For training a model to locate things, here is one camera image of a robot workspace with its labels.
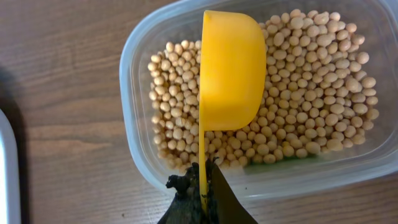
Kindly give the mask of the yellow measuring scoop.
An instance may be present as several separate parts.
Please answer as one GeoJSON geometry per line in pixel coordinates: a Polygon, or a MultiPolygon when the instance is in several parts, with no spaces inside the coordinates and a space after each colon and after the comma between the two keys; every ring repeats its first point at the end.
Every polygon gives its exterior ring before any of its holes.
{"type": "Polygon", "coordinates": [[[206,10],[200,60],[199,180],[201,208],[208,211],[205,131],[249,124],[262,100],[266,44],[259,24],[237,12],[206,10]]]}

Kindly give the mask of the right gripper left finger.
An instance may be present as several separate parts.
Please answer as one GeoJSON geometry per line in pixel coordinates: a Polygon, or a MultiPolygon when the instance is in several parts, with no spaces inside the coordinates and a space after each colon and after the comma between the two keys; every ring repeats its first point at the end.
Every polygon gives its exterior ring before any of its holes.
{"type": "Polygon", "coordinates": [[[198,224],[201,223],[201,199],[199,191],[199,165],[194,162],[184,175],[170,175],[166,183],[168,189],[176,193],[167,211],[158,224],[198,224]]]}

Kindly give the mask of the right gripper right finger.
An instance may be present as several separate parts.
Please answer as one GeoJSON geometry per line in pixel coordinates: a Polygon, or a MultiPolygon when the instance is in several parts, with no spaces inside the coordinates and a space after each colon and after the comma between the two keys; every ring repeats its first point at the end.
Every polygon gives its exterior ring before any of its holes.
{"type": "Polygon", "coordinates": [[[216,158],[205,163],[208,178],[208,216],[209,223],[219,224],[257,224],[257,221],[241,205],[226,181],[216,158]]]}

